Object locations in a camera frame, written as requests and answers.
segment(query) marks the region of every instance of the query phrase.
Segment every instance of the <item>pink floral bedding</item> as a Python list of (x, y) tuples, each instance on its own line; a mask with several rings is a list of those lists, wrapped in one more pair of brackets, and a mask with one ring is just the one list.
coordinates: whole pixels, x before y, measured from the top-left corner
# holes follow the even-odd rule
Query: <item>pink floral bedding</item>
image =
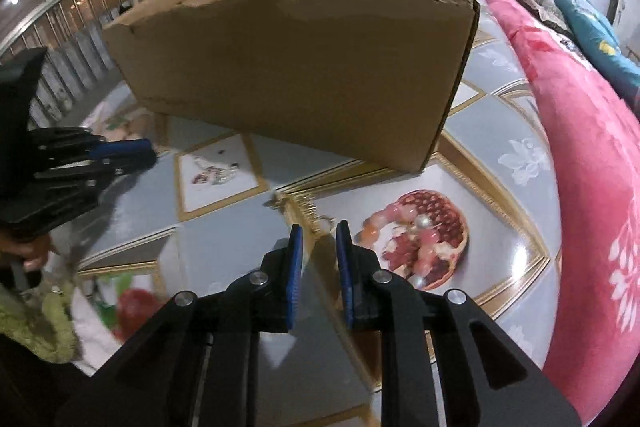
[(527, 73), (554, 158), (562, 275), (544, 371), (585, 424), (640, 351), (640, 124), (563, 37), (514, 0), (486, 1)]

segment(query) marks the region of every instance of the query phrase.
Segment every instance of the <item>fuzzy green fabric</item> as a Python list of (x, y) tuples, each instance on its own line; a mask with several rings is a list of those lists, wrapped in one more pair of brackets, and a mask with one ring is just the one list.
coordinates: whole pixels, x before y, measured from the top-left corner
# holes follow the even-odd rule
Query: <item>fuzzy green fabric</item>
[(76, 355), (78, 339), (68, 314), (74, 285), (62, 283), (60, 292), (42, 283), (25, 296), (0, 286), (0, 333), (51, 363), (66, 363)]

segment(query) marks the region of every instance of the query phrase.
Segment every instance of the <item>decorative tile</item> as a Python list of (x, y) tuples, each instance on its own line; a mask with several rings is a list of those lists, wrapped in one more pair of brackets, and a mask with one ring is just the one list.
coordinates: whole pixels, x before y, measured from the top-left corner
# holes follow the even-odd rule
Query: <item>decorative tile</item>
[(175, 172), (181, 221), (267, 190), (248, 134), (226, 133), (179, 153)]
[(229, 131), (230, 129), (226, 127), (205, 123), (200, 120), (187, 120), (186, 118), (170, 116), (167, 123), (167, 145), (175, 152), (182, 152)]
[(456, 95), (453, 98), (453, 102), (451, 103), (451, 108), (449, 109), (449, 116), (452, 114), (456, 114), (458, 111), (468, 107), (474, 102), (477, 102), (484, 96), (484, 92), (479, 89), (474, 89), (473, 87), (465, 84), (464, 80), (460, 81), (460, 85), (458, 86), (458, 90), (456, 91)]
[(540, 120), (540, 113), (538, 111), (538, 104), (533, 96), (533, 93), (528, 90), (517, 90), (515, 92), (508, 92), (500, 97), (506, 103), (510, 104), (515, 110), (517, 110), (522, 117), (537, 131), (540, 136), (547, 141), (546, 131)]
[(492, 96), (448, 118), (445, 131), (515, 198), (554, 257), (561, 240), (558, 187), (540, 135), (516, 110)]
[(350, 158), (272, 138), (252, 135), (262, 175), (272, 188), (302, 180), (350, 162)]
[(289, 229), (263, 193), (184, 222), (179, 242), (187, 286), (197, 295), (224, 290), (260, 266), (262, 257), (286, 245)]
[(505, 84), (526, 78), (518, 57), (505, 42), (489, 42), (472, 49), (463, 76), (484, 92), (494, 92)]
[[(512, 277), (514, 266), (524, 262), (524, 269), (527, 265), (529, 253), (526, 238), (500, 219), (478, 195), (437, 162), (420, 175), (401, 176), (366, 187), (319, 196), (314, 204), (321, 216), (329, 216), (336, 222), (347, 219), (356, 241), (356, 234), (363, 222), (373, 212), (382, 210), (403, 194), (420, 188), (436, 190), (449, 198), (460, 209), (468, 227), (468, 245), (464, 257), (450, 279), (432, 292), (441, 295), (450, 288), (462, 288), (474, 298), (480, 298), (490, 288)], [(381, 230), (380, 238), (374, 244), (378, 253), (382, 252), (384, 244), (390, 239), (391, 232), (386, 229), (391, 229), (391, 226)], [(384, 266), (386, 262), (382, 260), (381, 264)]]
[(549, 263), (531, 288), (497, 320), (520, 349), (541, 368), (551, 344), (559, 291), (556, 264)]
[(174, 226), (175, 196), (172, 154), (148, 171), (117, 179), (98, 208), (71, 223), (72, 256), (81, 259)]
[(495, 19), (495, 17), (491, 15), (490, 9), (488, 7), (482, 9), (482, 11), (480, 12), (478, 29), (487, 32), (494, 39), (497, 39), (501, 42), (509, 42), (507, 35), (504, 34), (502, 27)]
[(307, 265), (295, 327), (288, 335), (260, 336), (258, 427), (340, 417), (369, 399), (321, 295), (313, 267)]

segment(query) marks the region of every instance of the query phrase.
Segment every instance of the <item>finger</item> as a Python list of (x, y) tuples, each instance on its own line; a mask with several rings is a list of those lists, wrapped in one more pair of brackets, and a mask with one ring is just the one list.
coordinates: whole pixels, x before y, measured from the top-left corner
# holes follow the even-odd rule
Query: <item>finger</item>
[(35, 259), (27, 259), (24, 262), (24, 270), (27, 272), (35, 272), (37, 270), (41, 270), (43, 266), (47, 264), (49, 260), (49, 252), (41, 255), (40, 257), (36, 257)]
[(0, 251), (22, 257), (33, 257), (34, 246), (32, 243), (18, 243), (6, 232), (0, 232)]
[(36, 239), (30, 242), (30, 245), (33, 247), (33, 254), (27, 255), (26, 257), (29, 259), (40, 258), (49, 253), (51, 249), (51, 237), (48, 233), (45, 233), (40, 237), (36, 237)]

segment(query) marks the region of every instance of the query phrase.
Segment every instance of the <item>clothes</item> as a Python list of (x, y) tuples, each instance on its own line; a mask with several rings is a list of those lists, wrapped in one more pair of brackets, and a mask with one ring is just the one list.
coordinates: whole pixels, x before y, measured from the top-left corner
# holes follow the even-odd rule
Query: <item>clothes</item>
[(73, 291), (68, 280), (43, 279), (22, 294), (0, 286), (0, 333), (47, 362), (69, 362), (77, 345), (67, 314)]
[(52, 427), (56, 412), (88, 381), (72, 364), (47, 363), (0, 335), (2, 425)]

